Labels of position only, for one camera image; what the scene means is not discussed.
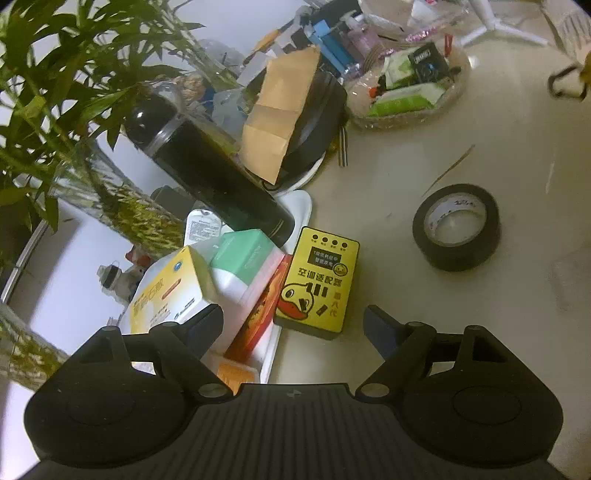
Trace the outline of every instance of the thermos lid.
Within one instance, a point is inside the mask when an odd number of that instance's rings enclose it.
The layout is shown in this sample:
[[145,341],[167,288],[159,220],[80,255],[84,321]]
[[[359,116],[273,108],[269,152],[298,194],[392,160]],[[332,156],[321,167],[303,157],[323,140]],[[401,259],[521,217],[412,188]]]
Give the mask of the thermos lid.
[[167,99],[156,94],[142,95],[125,118],[125,132],[136,147],[145,150],[176,113]]

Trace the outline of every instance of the glass vase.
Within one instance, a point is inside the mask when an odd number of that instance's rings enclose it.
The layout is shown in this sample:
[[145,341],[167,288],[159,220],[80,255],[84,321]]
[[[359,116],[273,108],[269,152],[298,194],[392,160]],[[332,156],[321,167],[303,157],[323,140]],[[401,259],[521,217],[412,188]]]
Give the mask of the glass vase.
[[68,355],[33,332],[0,303],[0,375],[37,390],[68,359]]
[[86,212],[154,260],[181,248],[184,223],[142,193],[95,141],[81,141],[50,194]]

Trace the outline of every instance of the black thermos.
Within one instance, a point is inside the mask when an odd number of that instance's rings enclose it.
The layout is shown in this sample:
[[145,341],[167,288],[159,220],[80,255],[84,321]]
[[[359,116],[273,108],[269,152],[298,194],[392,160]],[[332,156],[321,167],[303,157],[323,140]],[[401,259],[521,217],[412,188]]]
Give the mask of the black thermos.
[[[232,159],[190,119],[177,117],[176,108],[153,94],[143,96],[125,120],[129,139],[191,195],[208,205],[233,230],[258,228],[278,247],[294,229],[294,219],[265,190],[259,188]],[[154,149],[160,134],[164,143]]]

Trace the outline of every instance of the white tabletop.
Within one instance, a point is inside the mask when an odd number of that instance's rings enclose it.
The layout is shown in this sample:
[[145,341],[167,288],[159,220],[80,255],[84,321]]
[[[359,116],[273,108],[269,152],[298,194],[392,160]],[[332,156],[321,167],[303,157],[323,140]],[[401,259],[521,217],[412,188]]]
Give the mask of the white tabletop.
[[[558,396],[564,426],[550,460],[591,475],[591,316],[561,312],[553,262],[591,242],[591,103],[555,100],[548,75],[570,64],[551,47],[489,40],[468,48],[464,95],[439,119],[397,131],[349,128],[349,167],[329,159],[306,188],[310,225],[361,243],[343,333],[326,341],[284,329],[271,374],[280,383],[347,382],[354,390],[382,362],[363,336],[377,304],[400,322],[439,332],[486,326]],[[498,202],[494,255],[463,273],[431,267],[413,216],[426,188],[474,183]]]

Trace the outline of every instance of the white wall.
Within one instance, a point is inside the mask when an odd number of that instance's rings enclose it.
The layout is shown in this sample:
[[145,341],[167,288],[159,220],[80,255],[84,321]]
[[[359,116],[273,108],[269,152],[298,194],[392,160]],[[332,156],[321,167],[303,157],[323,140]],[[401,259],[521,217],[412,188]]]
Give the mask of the white wall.
[[[178,14],[184,21],[207,26],[196,31],[199,38],[223,41],[248,54],[260,38],[285,24],[302,4],[301,0],[193,0]],[[50,41],[38,48],[48,51],[52,48]],[[0,111],[0,124],[7,120],[8,113]],[[114,153],[103,139],[100,144],[144,192],[150,194],[164,184],[176,185],[126,139],[117,142]],[[34,330],[71,353],[110,316],[121,313],[122,306],[101,292],[96,270],[101,264],[115,261],[127,267],[124,254],[131,245],[67,205],[60,206],[60,214],[62,223],[58,232],[55,235],[48,232],[35,250],[27,272],[15,289],[11,306]],[[63,223],[68,218],[73,220]],[[7,398],[0,426],[0,478],[13,480],[30,469],[37,458],[22,423],[31,393],[18,385],[4,385],[3,389],[0,382],[0,396],[2,390]]]

